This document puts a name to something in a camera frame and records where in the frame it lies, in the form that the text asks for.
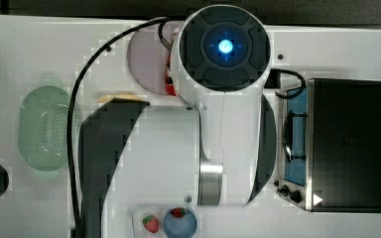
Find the blue light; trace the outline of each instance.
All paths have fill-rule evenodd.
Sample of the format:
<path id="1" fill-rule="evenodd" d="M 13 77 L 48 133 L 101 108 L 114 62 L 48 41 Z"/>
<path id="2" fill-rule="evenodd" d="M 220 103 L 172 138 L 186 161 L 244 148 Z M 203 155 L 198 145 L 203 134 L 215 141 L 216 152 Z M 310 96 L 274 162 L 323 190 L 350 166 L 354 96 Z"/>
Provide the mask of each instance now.
<path id="1" fill-rule="evenodd" d="M 233 50 L 233 44 L 228 40 L 222 40 L 218 44 L 218 49 L 224 54 L 229 54 Z"/>

